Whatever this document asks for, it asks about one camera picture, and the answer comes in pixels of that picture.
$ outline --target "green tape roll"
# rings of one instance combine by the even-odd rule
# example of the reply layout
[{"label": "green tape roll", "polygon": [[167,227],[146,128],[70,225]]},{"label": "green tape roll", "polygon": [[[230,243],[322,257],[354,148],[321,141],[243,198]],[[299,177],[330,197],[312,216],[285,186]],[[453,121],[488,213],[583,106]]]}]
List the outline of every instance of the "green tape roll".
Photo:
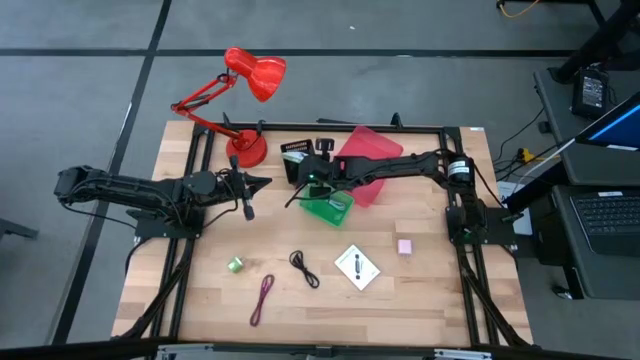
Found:
[{"label": "green tape roll", "polygon": [[244,268],[244,264],[242,263],[242,260],[240,260],[240,258],[236,256],[231,259],[227,267],[229,268],[229,270],[231,270],[232,273],[237,274]]}]

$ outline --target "wooden table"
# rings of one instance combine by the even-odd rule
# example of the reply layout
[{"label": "wooden table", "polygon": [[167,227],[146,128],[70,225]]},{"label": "wooden table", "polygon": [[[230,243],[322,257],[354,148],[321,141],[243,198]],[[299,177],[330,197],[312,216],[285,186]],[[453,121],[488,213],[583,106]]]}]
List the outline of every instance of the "wooden table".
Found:
[{"label": "wooden table", "polygon": [[[167,123],[153,178],[181,177],[193,123]],[[493,191],[495,176],[484,130],[461,128],[465,152],[473,157]],[[293,187],[286,180],[280,144],[316,137],[335,139],[340,149],[349,133],[268,131],[269,153],[255,176],[273,178],[253,200],[256,217],[247,222],[242,211],[222,217],[197,240],[186,293],[181,340],[333,345],[469,346],[461,279],[454,247],[445,226],[446,192],[427,178],[387,180],[376,203],[354,207],[343,226],[333,228],[305,213],[297,203],[283,207]],[[402,144],[404,154],[438,148],[435,135],[384,134]],[[226,138],[216,136],[211,169],[228,166]],[[477,187],[489,206],[488,191]],[[212,218],[231,204],[210,208]],[[413,255],[397,255],[396,240],[411,239]],[[133,256],[113,334],[129,329],[158,290],[167,239],[153,239]],[[356,244],[381,270],[359,291],[334,261]],[[529,322],[512,258],[498,246],[484,246],[492,298],[521,337],[531,341]],[[311,289],[288,261],[302,250],[308,268],[320,278]],[[246,267],[232,274],[233,256]],[[275,275],[264,303],[261,324],[249,317],[258,300],[262,278]],[[173,300],[167,303],[162,334],[166,334]],[[486,341],[482,307],[475,301],[481,338]]]}]

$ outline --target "red cable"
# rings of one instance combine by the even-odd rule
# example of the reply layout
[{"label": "red cable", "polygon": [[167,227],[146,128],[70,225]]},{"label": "red cable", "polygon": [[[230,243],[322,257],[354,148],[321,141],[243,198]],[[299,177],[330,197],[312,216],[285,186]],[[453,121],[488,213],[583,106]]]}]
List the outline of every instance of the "red cable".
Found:
[{"label": "red cable", "polygon": [[269,274],[262,279],[262,286],[260,287],[260,299],[258,300],[258,305],[256,309],[253,310],[253,314],[251,314],[251,319],[249,320],[249,324],[251,326],[258,326],[260,323],[260,314],[262,313],[262,303],[264,302],[264,298],[267,297],[269,290],[273,286],[273,283],[276,281],[276,277]]}]

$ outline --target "pink cube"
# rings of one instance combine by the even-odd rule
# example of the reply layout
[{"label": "pink cube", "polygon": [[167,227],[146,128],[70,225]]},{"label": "pink cube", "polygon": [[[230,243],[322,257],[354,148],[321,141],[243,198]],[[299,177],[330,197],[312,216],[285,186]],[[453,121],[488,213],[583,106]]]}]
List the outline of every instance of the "pink cube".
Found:
[{"label": "pink cube", "polygon": [[411,255],[411,240],[406,240],[406,239],[398,240],[398,254]]}]

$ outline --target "lamp shade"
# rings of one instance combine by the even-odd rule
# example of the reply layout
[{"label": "lamp shade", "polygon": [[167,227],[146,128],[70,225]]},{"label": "lamp shade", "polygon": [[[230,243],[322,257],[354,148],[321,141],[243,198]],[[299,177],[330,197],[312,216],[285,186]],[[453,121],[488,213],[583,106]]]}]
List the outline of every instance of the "lamp shade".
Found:
[{"label": "lamp shade", "polygon": [[229,69],[247,78],[249,89],[260,102],[269,100],[284,78],[287,62],[274,56],[257,58],[238,48],[229,48],[224,54]]}]

